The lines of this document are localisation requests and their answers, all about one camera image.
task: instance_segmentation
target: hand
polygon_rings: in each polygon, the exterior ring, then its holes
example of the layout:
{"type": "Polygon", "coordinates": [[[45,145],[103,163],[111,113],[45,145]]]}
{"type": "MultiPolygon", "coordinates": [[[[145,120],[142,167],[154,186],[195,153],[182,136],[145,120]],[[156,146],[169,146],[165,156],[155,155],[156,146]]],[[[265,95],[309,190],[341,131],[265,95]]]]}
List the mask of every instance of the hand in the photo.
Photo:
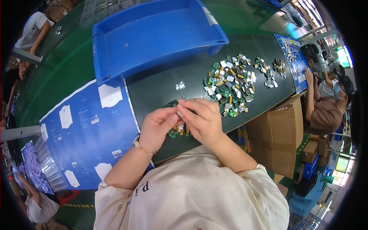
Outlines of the hand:
{"type": "Polygon", "coordinates": [[[6,106],[6,109],[5,109],[5,116],[8,117],[9,113],[10,113],[10,110],[11,110],[11,105],[7,105],[6,106]]]}
{"type": "Polygon", "coordinates": [[[28,70],[31,67],[31,63],[29,63],[28,61],[25,62],[25,69],[28,70]]]}
{"type": "Polygon", "coordinates": [[[23,80],[25,78],[25,75],[27,73],[27,68],[25,68],[26,63],[23,61],[23,63],[19,64],[19,78],[23,80]]]}
{"type": "Polygon", "coordinates": [[[317,72],[314,72],[313,73],[313,83],[315,84],[315,85],[318,85],[318,73],[317,72]]]}
{"type": "Polygon", "coordinates": [[[22,173],[18,173],[18,178],[21,182],[25,181],[24,175],[22,173]]]}
{"type": "Polygon", "coordinates": [[[178,110],[184,116],[183,121],[189,126],[194,138],[207,148],[211,149],[225,135],[217,103],[200,98],[179,100],[178,110]]]}
{"type": "Polygon", "coordinates": [[[139,143],[142,148],[152,153],[161,148],[166,134],[172,127],[184,124],[182,118],[176,114],[178,107],[156,109],[147,114],[144,119],[139,143]]]}
{"type": "Polygon", "coordinates": [[[307,85],[308,86],[310,86],[310,85],[313,86],[313,74],[312,74],[312,72],[308,69],[305,69],[304,73],[305,73],[305,79],[307,80],[307,85]]]}

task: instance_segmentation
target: black cap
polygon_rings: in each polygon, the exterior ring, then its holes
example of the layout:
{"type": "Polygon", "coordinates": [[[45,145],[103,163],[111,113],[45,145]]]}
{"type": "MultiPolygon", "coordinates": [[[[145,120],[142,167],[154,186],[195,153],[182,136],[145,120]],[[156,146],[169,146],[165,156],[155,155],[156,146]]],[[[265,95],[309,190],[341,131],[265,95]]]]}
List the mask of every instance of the black cap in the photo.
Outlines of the black cap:
{"type": "Polygon", "coordinates": [[[353,98],[354,85],[348,76],[337,75],[337,77],[339,78],[339,83],[345,87],[346,95],[348,98],[348,104],[349,104],[353,98]]]}

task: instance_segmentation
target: blue tray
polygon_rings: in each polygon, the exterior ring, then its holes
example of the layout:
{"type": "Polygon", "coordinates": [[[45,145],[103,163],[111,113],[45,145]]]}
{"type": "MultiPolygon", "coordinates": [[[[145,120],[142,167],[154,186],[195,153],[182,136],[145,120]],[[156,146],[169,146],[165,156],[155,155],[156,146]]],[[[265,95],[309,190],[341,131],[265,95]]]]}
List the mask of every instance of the blue tray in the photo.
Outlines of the blue tray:
{"type": "Polygon", "coordinates": [[[93,26],[97,84],[120,85],[142,70],[173,59],[216,54],[229,40],[199,0],[153,0],[93,26]]]}

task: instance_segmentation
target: person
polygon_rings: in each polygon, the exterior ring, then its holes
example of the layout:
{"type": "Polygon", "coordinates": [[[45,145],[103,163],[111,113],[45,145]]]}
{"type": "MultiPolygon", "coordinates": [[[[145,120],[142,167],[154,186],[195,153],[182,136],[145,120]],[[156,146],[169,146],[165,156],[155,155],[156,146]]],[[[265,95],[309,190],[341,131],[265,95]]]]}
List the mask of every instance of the person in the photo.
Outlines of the person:
{"type": "Polygon", "coordinates": [[[4,90],[3,101],[7,103],[4,113],[6,117],[8,117],[11,110],[11,104],[13,103],[14,95],[17,90],[18,80],[20,80],[20,77],[19,69],[17,68],[8,70],[1,78],[1,86],[4,90]]]}
{"type": "Polygon", "coordinates": [[[18,199],[19,205],[29,220],[36,224],[43,224],[50,220],[59,209],[60,201],[57,196],[37,191],[23,175],[18,174],[19,180],[26,189],[28,196],[25,202],[18,199]]]}
{"type": "Polygon", "coordinates": [[[148,114],[138,142],[99,184],[95,209],[93,228],[103,230],[287,229],[289,223],[287,201],[265,167],[222,131],[217,103],[205,99],[148,114]],[[184,122],[204,147],[142,178],[168,131],[184,122]]]}
{"type": "MultiPolygon", "coordinates": [[[[31,54],[35,54],[37,48],[53,25],[54,22],[48,20],[43,13],[37,11],[25,23],[22,35],[14,46],[23,50],[29,50],[31,54]]],[[[17,60],[19,63],[19,77],[23,79],[30,64],[20,59],[17,60]]]]}
{"type": "MultiPolygon", "coordinates": [[[[313,76],[319,78],[319,75],[317,72],[313,73],[313,76]]],[[[318,84],[318,90],[321,95],[321,97],[327,98],[327,97],[333,97],[333,86],[338,82],[337,78],[330,79],[328,76],[327,71],[324,72],[325,79],[318,84]]]]}
{"type": "Polygon", "coordinates": [[[326,135],[335,132],[343,119],[343,114],[350,104],[354,87],[348,76],[340,76],[333,85],[333,98],[322,97],[317,77],[305,70],[307,96],[302,103],[304,132],[314,135],[326,135]]]}

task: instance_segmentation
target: pile of circuit boards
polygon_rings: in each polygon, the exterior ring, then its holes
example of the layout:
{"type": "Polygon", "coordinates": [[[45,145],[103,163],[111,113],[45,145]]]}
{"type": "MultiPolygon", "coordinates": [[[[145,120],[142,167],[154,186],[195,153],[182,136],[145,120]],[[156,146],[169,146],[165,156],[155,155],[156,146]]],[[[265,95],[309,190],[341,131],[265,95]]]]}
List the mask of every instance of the pile of circuit boards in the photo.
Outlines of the pile of circuit boards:
{"type": "Polygon", "coordinates": [[[279,72],[282,77],[286,78],[285,63],[283,63],[283,61],[276,59],[275,62],[273,63],[273,69],[276,72],[279,72]]]}
{"type": "Polygon", "coordinates": [[[251,60],[243,54],[237,57],[227,56],[220,63],[213,64],[213,70],[208,72],[204,79],[205,91],[208,95],[218,100],[220,113],[225,117],[236,117],[240,112],[248,112],[245,102],[253,100],[256,81],[254,72],[246,71],[245,67],[251,64],[251,60]]]}
{"type": "Polygon", "coordinates": [[[266,65],[265,61],[259,57],[257,57],[256,61],[255,61],[255,65],[254,68],[259,69],[262,73],[265,74],[267,80],[265,81],[265,86],[273,88],[273,87],[278,87],[275,78],[273,76],[273,72],[271,70],[271,66],[270,65],[266,65]]]}
{"type": "MultiPolygon", "coordinates": [[[[177,100],[173,100],[172,102],[169,102],[166,107],[175,107],[178,105],[177,100]]],[[[178,134],[184,137],[190,137],[192,136],[192,133],[189,130],[189,127],[186,124],[179,125],[176,128],[170,129],[170,131],[167,133],[169,137],[175,138],[178,134]]]]}

